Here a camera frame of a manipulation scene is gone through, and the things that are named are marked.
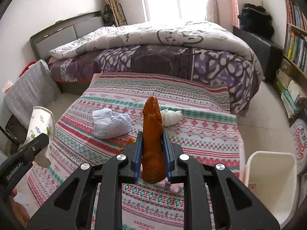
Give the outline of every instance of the metal bolt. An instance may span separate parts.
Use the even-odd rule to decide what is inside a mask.
[[[83,163],[83,164],[81,164],[81,169],[82,170],[87,170],[87,169],[89,169],[90,168],[90,165],[88,164],[88,163]]]
[[[190,156],[187,155],[187,154],[181,154],[181,155],[179,156],[179,158],[180,158],[181,160],[183,160],[183,161],[186,161],[186,160],[189,160]]]
[[[126,156],[124,154],[119,154],[119,155],[117,155],[116,159],[119,160],[119,161],[122,161],[122,160],[126,159]]]
[[[225,169],[225,165],[222,164],[222,163],[217,163],[217,164],[215,165],[215,167],[216,167],[218,170],[224,170],[224,169]]]

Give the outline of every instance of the headboard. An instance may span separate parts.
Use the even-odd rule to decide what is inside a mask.
[[[31,36],[30,44],[37,61],[47,60],[50,57],[50,50],[79,39],[101,27],[103,27],[101,11],[84,13],[58,21]]]

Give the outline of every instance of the white bin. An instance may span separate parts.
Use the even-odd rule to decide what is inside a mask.
[[[257,151],[245,166],[243,183],[283,225],[291,213],[297,184],[296,160],[291,153]]]

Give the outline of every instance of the striped tablecloth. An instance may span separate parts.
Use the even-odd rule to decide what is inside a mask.
[[[27,182],[41,206],[59,185],[83,162],[98,165],[119,153],[130,137],[142,130],[142,109],[149,96],[156,96],[160,109],[181,110],[182,118],[165,127],[171,142],[203,164],[224,163],[239,176],[244,148],[236,116],[229,113],[228,88],[209,88],[174,77],[111,73],[95,74],[90,87],[56,124],[52,164],[47,169],[34,164]],[[102,108],[130,115],[129,133],[101,140],[93,136],[92,112]],[[123,229],[182,229],[183,190],[144,183],[122,185]],[[96,210],[92,218],[92,228]]]

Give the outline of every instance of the bed sheet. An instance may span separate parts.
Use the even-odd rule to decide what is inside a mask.
[[[224,163],[236,176],[244,167],[244,146],[235,115],[230,114],[226,86],[209,88],[192,81],[162,75],[95,74],[90,87],[56,124],[51,166],[34,163],[27,183],[38,206],[82,163],[105,163],[117,155],[128,138],[142,130],[142,109],[149,96],[156,96],[160,109],[181,110],[182,118],[165,127],[171,142],[184,153],[207,165]],[[101,140],[93,136],[92,111],[110,108],[127,113],[132,129],[120,137]],[[122,185],[123,229],[182,229],[183,190],[178,194],[139,180]],[[92,228],[96,219],[93,211]]]
[[[170,75],[229,88],[231,112],[245,116],[259,89],[262,72],[234,53],[178,46],[143,45],[86,53],[49,65],[59,82],[90,81],[94,73],[133,72]]]

